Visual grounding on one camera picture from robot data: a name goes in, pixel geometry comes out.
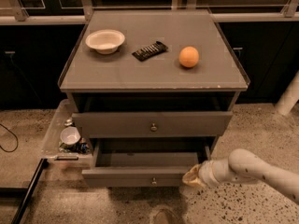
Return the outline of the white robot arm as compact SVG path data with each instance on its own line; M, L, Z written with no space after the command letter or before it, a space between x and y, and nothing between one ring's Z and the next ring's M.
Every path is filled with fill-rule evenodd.
M234 149L223 159L208 159L194 165L182 177L183 183L196 188L216 188L223 183L261 181L299 204L299 174L272 165L247 148Z

